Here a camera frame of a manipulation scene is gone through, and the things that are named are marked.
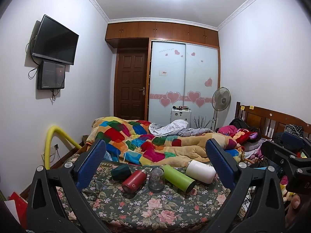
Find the person's hand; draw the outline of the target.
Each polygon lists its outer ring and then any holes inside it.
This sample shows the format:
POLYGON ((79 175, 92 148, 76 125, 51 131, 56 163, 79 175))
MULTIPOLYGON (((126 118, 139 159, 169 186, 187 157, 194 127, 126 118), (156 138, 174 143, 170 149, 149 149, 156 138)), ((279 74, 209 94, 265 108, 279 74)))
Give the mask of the person's hand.
POLYGON ((285 216, 285 227, 286 228, 291 227, 293 224, 299 221, 300 205, 301 205, 300 196, 299 195, 293 196, 290 201, 287 214, 285 216))

